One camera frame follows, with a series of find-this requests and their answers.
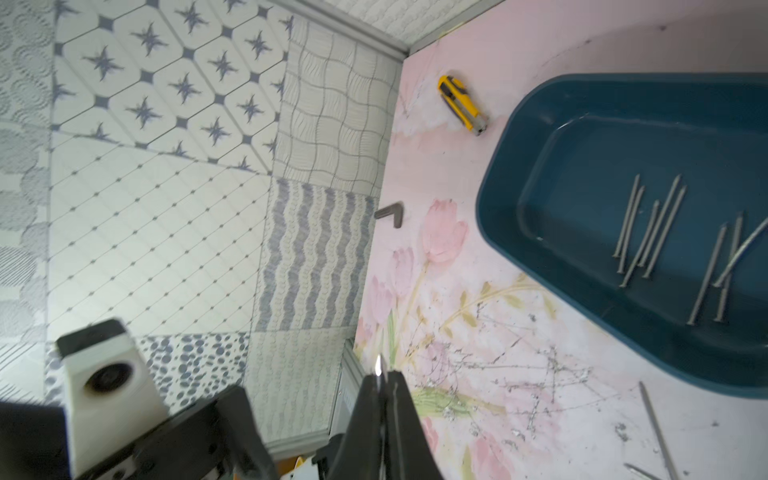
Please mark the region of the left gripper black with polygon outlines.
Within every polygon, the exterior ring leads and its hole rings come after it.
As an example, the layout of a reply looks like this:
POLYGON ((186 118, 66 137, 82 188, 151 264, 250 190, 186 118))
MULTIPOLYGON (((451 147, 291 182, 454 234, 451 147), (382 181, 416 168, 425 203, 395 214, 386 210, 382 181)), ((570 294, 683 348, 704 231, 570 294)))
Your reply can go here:
POLYGON ((243 387, 200 400, 81 474, 60 407, 1 404, 3 479, 277 479, 243 387))

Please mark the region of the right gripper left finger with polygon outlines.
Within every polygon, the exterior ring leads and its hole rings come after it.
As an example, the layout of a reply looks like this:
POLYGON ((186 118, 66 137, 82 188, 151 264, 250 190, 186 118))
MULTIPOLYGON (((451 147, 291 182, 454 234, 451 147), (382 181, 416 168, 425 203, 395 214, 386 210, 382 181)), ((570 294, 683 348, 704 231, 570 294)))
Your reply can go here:
POLYGON ((382 370, 363 378, 329 479, 385 478, 386 386, 382 370))

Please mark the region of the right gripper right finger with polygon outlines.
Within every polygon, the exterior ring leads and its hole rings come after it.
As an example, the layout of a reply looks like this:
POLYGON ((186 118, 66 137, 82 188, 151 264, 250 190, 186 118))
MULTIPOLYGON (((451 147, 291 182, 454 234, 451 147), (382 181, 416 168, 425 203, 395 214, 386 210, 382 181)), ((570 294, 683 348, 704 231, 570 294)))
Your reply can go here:
POLYGON ((384 479, 442 480, 404 375, 390 371, 383 386, 384 479))

